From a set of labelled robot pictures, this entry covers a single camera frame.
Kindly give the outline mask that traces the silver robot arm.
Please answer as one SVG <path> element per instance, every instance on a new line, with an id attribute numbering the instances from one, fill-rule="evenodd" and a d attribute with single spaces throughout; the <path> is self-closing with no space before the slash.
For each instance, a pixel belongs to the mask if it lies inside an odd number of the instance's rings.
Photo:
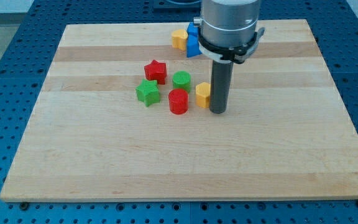
<path id="1" fill-rule="evenodd" d="M 253 38 L 260 5 L 260 0 L 202 0 L 200 16 L 193 23 L 208 43 L 239 47 Z"/>

